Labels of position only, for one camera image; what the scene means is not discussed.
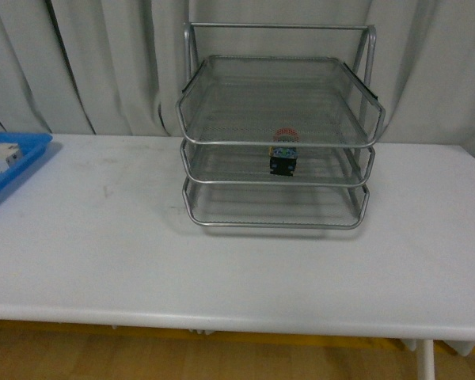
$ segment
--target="tray rim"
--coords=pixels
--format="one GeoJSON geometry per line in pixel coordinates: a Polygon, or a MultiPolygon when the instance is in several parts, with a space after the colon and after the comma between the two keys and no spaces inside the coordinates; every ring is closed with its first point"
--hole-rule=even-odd
{"type": "MultiPolygon", "coordinates": [[[[202,227],[252,227],[252,228],[291,228],[291,229],[305,229],[305,230],[353,230],[358,227],[364,220],[368,201],[370,199],[370,191],[364,184],[361,189],[364,192],[363,202],[361,204],[359,216],[357,220],[348,225],[342,224],[328,224],[328,223],[277,223],[277,222],[205,222],[199,220],[193,213],[193,209],[190,206],[190,200],[188,199],[187,189],[190,183],[190,178],[186,177],[183,183],[183,201],[188,212],[188,217],[198,226],[202,227]]],[[[326,188],[327,186],[314,186],[320,188],[326,188]]]]}
{"type": "Polygon", "coordinates": [[[386,129],[384,126],[386,110],[378,101],[378,97],[371,92],[371,90],[364,85],[363,81],[348,67],[346,63],[341,61],[335,57],[296,57],[296,56],[259,56],[259,55],[210,55],[206,57],[199,67],[197,68],[196,72],[188,81],[187,85],[181,90],[182,94],[178,101],[176,102],[176,114],[178,123],[180,125],[181,133],[183,137],[187,139],[190,143],[196,145],[248,145],[248,146],[269,146],[271,142],[244,142],[239,140],[222,140],[222,141],[200,141],[198,139],[194,139],[188,135],[187,132],[187,124],[184,120],[183,112],[181,111],[181,106],[187,96],[190,94],[192,89],[195,87],[196,83],[198,82],[199,78],[202,76],[205,70],[208,70],[209,62],[212,59],[244,59],[244,60],[261,60],[261,59],[269,59],[269,60],[289,60],[289,61],[334,61],[337,66],[350,78],[350,80],[354,83],[354,85],[359,89],[362,95],[368,100],[369,104],[374,106],[378,110],[378,120],[376,122],[376,128],[374,129],[374,136],[373,138],[365,143],[329,143],[329,142],[318,142],[318,143],[310,143],[310,142],[296,142],[294,144],[289,143],[290,146],[305,146],[305,147],[327,147],[327,148],[352,148],[352,149],[364,149],[373,146],[383,135],[383,132],[386,129]]]}
{"type": "Polygon", "coordinates": [[[323,187],[328,187],[328,188],[358,188],[362,187],[364,184],[367,183],[368,179],[370,178],[371,175],[371,169],[374,164],[374,159],[375,159],[375,150],[372,146],[364,148],[370,152],[370,157],[368,158],[368,163],[367,167],[365,170],[365,173],[362,177],[362,179],[355,184],[338,184],[334,182],[315,182],[315,181],[280,181],[280,180],[203,180],[200,178],[197,178],[194,176],[194,173],[192,171],[192,167],[189,163],[187,154],[184,150],[184,148],[190,144],[189,141],[186,139],[183,139],[183,141],[180,144],[180,154],[181,154],[181,161],[183,162],[183,167],[184,171],[187,174],[187,177],[190,178],[191,181],[196,182],[198,184],[258,184],[258,185],[264,185],[264,186],[323,186],[323,187]]]}

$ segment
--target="silver metal frame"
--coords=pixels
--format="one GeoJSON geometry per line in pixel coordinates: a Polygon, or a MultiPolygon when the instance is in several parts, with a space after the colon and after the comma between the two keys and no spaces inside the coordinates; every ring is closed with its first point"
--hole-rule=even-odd
{"type": "MultiPolygon", "coordinates": [[[[346,188],[348,190],[348,194],[351,199],[351,203],[355,208],[355,211],[358,212],[357,219],[351,225],[334,225],[334,224],[324,224],[324,223],[282,223],[282,222],[205,222],[199,220],[195,217],[192,206],[190,204],[190,199],[188,196],[188,186],[191,182],[193,183],[200,183],[200,184],[258,184],[258,185],[285,185],[289,183],[284,183],[280,181],[260,181],[260,180],[252,180],[252,181],[219,181],[219,180],[198,180],[194,178],[192,172],[189,167],[188,158],[184,152],[184,146],[187,143],[197,143],[193,142],[192,140],[188,139],[187,135],[184,132],[184,141],[181,144],[180,152],[183,158],[183,164],[185,172],[187,173],[187,177],[184,181],[183,185],[183,199],[185,206],[187,208],[188,216],[190,219],[199,226],[244,226],[244,227],[262,227],[262,228],[302,228],[302,229],[326,229],[326,230],[351,230],[356,228],[360,223],[363,221],[364,215],[366,213],[367,204],[370,196],[370,192],[365,185],[367,178],[371,173],[371,167],[374,161],[374,150],[371,147],[375,142],[378,136],[383,133],[383,127],[381,127],[380,131],[379,126],[383,125],[383,120],[385,118],[385,110],[383,110],[382,106],[376,101],[376,97],[373,93],[369,92],[369,85],[371,83],[371,74],[372,74],[372,67],[373,67],[373,58],[374,58],[374,50],[376,45],[376,30],[373,25],[295,25],[295,24],[247,24],[247,23],[214,23],[214,22],[190,22],[187,21],[184,25],[184,71],[185,71],[185,78],[186,78],[186,86],[184,89],[185,92],[189,92],[189,90],[193,87],[193,82],[191,80],[194,78],[196,70],[200,68],[200,59],[199,59],[199,52],[197,50],[197,42],[196,42],[196,28],[236,28],[236,29],[315,29],[315,30],[355,30],[361,31],[361,37],[359,40],[359,45],[357,47],[357,51],[355,54],[355,60],[352,64],[352,68],[346,67],[348,71],[353,75],[354,78],[351,80],[358,86],[362,86],[366,91],[363,92],[364,97],[361,100],[361,109],[359,113],[359,118],[364,115],[367,102],[366,100],[370,100],[372,104],[375,102],[378,104],[380,112],[380,117],[378,120],[377,128],[374,133],[374,139],[369,144],[365,146],[342,146],[344,148],[344,152],[347,155],[352,168],[359,169],[359,156],[360,156],[360,148],[367,148],[370,151],[370,158],[367,164],[367,168],[365,174],[362,178],[362,181],[359,184],[354,186],[348,185],[341,185],[341,184],[314,184],[314,183],[302,183],[293,181],[291,184],[296,185],[307,185],[307,186],[321,186],[321,187],[339,187],[339,188],[346,188]],[[364,78],[361,81],[359,77],[357,77],[356,73],[359,72],[360,64],[363,61],[364,50],[367,46],[367,53],[366,53],[366,66],[364,68],[364,78]],[[355,196],[355,190],[361,187],[364,192],[364,197],[362,202],[359,202],[355,196]]],[[[183,116],[181,115],[180,104],[183,97],[177,103],[177,111],[178,111],[178,118],[180,124],[184,125],[183,116]]]]}
{"type": "MultiPolygon", "coordinates": [[[[240,55],[235,55],[235,56],[226,56],[226,55],[218,55],[214,56],[213,58],[220,58],[220,59],[228,59],[228,58],[241,58],[240,55]]],[[[271,57],[246,57],[242,56],[242,58],[245,59],[270,59],[271,57]]],[[[274,57],[275,59],[303,59],[301,57],[274,57]]],[[[359,110],[359,115],[356,116],[355,119],[355,125],[360,126],[363,125],[363,116],[365,114],[365,110],[367,105],[369,104],[371,107],[374,107],[377,109],[379,112],[379,118],[377,119],[377,123],[375,125],[374,131],[372,133],[371,139],[366,141],[365,143],[354,143],[354,144],[334,144],[334,143],[313,143],[313,142],[297,142],[295,143],[295,146],[319,146],[319,147],[346,147],[346,148],[352,148],[352,149],[364,149],[368,148],[370,146],[373,146],[381,134],[384,131],[383,127],[383,121],[385,119],[385,109],[382,107],[382,105],[378,102],[377,97],[368,89],[367,85],[357,76],[355,73],[348,67],[344,62],[340,61],[337,58],[329,58],[329,57],[323,57],[323,58],[311,58],[312,60],[332,60],[335,62],[338,62],[339,67],[341,68],[342,72],[347,75],[347,78],[350,80],[351,83],[363,95],[363,98],[361,100],[361,105],[360,105],[360,110],[359,110]]],[[[198,67],[196,72],[190,77],[187,85],[183,89],[183,95],[180,97],[178,102],[176,103],[176,111],[177,111],[177,118],[181,126],[181,132],[183,134],[183,137],[187,139],[190,143],[193,144],[226,144],[226,145],[255,145],[255,146],[263,146],[263,145],[268,145],[270,142],[240,142],[240,141],[209,141],[209,142],[203,142],[199,141],[197,139],[192,138],[191,136],[188,135],[188,125],[185,122],[183,113],[181,111],[181,105],[184,102],[185,98],[190,94],[190,91],[193,89],[193,87],[196,85],[196,81],[200,77],[200,73],[203,72],[203,70],[207,70],[207,63],[208,60],[205,59],[198,67]]]]}
{"type": "MultiPolygon", "coordinates": [[[[315,181],[300,181],[296,180],[295,177],[289,177],[289,181],[281,181],[281,180],[247,180],[244,182],[243,180],[202,180],[196,176],[192,171],[192,167],[190,165],[190,160],[186,154],[185,148],[189,142],[186,139],[183,139],[180,145],[180,153],[183,162],[184,171],[187,173],[187,176],[190,178],[191,181],[196,182],[198,184],[262,184],[266,186],[325,186],[331,188],[358,188],[362,187],[366,184],[368,178],[371,174],[371,168],[373,167],[374,156],[375,152],[374,149],[367,148],[368,152],[370,153],[369,158],[367,159],[366,163],[366,170],[364,171],[363,175],[359,175],[359,182],[355,184],[337,184],[333,182],[315,182],[315,181]]],[[[359,163],[355,161],[355,155],[349,149],[344,149],[345,156],[348,159],[348,163],[350,166],[357,172],[361,173],[361,168],[359,167],[359,163]]]]}
{"type": "MultiPolygon", "coordinates": [[[[199,226],[215,226],[215,227],[258,227],[258,228],[301,228],[301,229],[309,229],[309,230],[353,230],[359,224],[363,222],[364,214],[366,214],[367,203],[370,198],[370,191],[368,190],[366,185],[363,185],[361,188],[364,192],[363,202],[360,206],[359,216],[355,223],[350,225],[337,225],[337,224],[301,224],[301,223],[263,223],[263,222],[205,222],[199,220],[193,214],[193,209],[190,205],[190,200],[188,199],[188,185],[190,183],[190,179],[186,177],[183,183],[183,200],[186,206],[188,216],[190,219],[199,226]]],[[[355,198],[352,196],[352,192],[355,189],[349,188],[350,197],[355,198]]]]}
{"type": "Polygon", "coordinates": [[[367,45],[366,68],[364,70],[364,85],[371,83],[374,50],[377,40],[376,29],[373,25],[299,25],[299,24],[246,24],[222,22],[187,22],[184,25],[184,69],[185,79],[188,83],[199,66],[199,52],[197,51],[195,28],[236,28],[236,29],[315,29],[315,30],[360,30],[361,38],[352,71],[359,71],[364,48],[367,45]]]}

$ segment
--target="blue plastic tray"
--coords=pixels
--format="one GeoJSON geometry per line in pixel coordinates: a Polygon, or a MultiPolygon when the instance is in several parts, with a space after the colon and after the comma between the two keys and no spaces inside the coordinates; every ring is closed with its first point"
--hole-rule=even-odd
{"type": "Polygon", "coordinates": [[[0,143],[17,143],[23,152],[23,158],[4,173],[0,173],[0,190],[28,168],[44,153],[52,140],[50,135],[34,133],[0,133],[0,143]]]}

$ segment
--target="white table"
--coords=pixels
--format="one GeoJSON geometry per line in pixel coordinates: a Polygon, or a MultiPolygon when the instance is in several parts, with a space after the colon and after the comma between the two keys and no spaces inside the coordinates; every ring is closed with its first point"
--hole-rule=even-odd
{"type": "Polygon", "coordinates": [[[378,144],[358,229],[278,231],[192,223],[180,142],[56,135],[0,195],[0,319],[475,341],[463,149],[378,144]]]}

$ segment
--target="metal mesh desk organizer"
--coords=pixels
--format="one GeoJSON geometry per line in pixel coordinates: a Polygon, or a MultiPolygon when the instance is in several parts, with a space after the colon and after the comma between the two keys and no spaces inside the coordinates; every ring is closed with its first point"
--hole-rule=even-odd
{"type": "Polygon", "coordinates": [[[362,221],[385,111],[368,89],[372,26],[190,23],[177,103],[188,215],[201,226],[349,230],[362,221]],[[196,28],[355,30],[337,58],[209,55],[196,28]],[[364,80],[356,73],[365,48],[364,80]]]}

